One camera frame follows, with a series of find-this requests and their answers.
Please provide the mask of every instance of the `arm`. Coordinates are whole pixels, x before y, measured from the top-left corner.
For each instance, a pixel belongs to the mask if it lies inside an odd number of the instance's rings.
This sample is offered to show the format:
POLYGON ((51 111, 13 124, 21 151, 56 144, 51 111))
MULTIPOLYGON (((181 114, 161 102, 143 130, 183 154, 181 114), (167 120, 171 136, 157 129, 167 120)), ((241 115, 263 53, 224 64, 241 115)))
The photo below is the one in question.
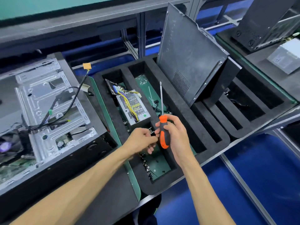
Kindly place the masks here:
POLYGON ((174 124, 168 122, 164 128, 170 132, 171 149, 185 175, 199 223, 201 225, 235 225, 195 159, 185 127, 178 117, 168 114, 167 116, 174 124))
POLYGON ((135 129, 123 146, 40 200, 11 225, 74 224, 118 168, 144 148, 151 154, 156 141, 148 129, 135 129))

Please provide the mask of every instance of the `perforated metal cover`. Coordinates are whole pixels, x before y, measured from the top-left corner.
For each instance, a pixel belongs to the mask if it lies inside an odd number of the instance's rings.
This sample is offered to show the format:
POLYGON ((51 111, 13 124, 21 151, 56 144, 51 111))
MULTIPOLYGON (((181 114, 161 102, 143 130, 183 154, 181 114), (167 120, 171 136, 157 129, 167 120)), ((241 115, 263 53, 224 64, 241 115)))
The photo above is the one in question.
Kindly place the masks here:
MULTIPOLYGON (((147 109, 145 108, 144 104, 142 103, 141 99, 139 98, 139 96, 137 94, 127 92, 126 96, 130 102, 132 109, 137 113, 137 116, 139 117, 140 121, 143 121, 150 117, 150 114, 148 113, 147 109)), ((135 122, 132 114, 129 112, 129 109, 125 103, 124 98, 121 95, 118 95, 117 100, 127 118, 127 121, 129 122, 129 124, 134 125, 136 122, 135 122)))
POLYGON ((212 35, 169 3, 157 65, 189 106, 228 55, 212 35))

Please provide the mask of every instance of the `orange and black screwdriver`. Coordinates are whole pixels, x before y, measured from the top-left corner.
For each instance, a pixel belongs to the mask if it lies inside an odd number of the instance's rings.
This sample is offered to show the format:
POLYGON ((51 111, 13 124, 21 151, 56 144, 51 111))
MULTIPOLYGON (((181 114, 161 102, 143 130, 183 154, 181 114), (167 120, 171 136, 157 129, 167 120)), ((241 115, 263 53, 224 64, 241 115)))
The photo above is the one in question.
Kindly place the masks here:
POLYGON ((161 99, 161 116, 159 117, 160 120, 159 142, 163 149, 167 149, 170 146, 171 137, 169 131, 163 128, 163 126, 168 124, 167 123, 168 117, 166 115, 163 115, 163 87, 161 85, 161 82, 159 83, 159 85, 160 85, 160 99, 161 99))

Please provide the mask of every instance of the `gray power supply box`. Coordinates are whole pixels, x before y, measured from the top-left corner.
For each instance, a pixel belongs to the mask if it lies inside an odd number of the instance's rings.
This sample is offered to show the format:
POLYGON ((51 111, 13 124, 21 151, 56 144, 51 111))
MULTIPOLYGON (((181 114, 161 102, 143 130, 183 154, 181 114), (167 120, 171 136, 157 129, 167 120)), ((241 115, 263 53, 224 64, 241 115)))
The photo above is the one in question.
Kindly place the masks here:
POLYGON ((268 58, 286 74, 290 74, 300 67, 300 40, 292 39, 280 45, 268 58))
POLYGON ((135 128, 143 127, 148 122, 150 122, 151 116, 150 116, 149 112, 147 111, 147 109, 145 108, 144 104, 142 103, 140 97, 137 94, 127 92, 127 93, 125 93, 125 95, 127 96, 132 109, 136 112, 136 114, 139 118, 138 122, 135 122, 132 114, 129 112, 129 109, 125 103, 124 98, 121 95, 117 95, 116 97, 117 97, 118 103, 120 105, 120 108, 122 109, 122 111, 127 119, 127 124, 128 124, 129 130, 133 131, 135 128))

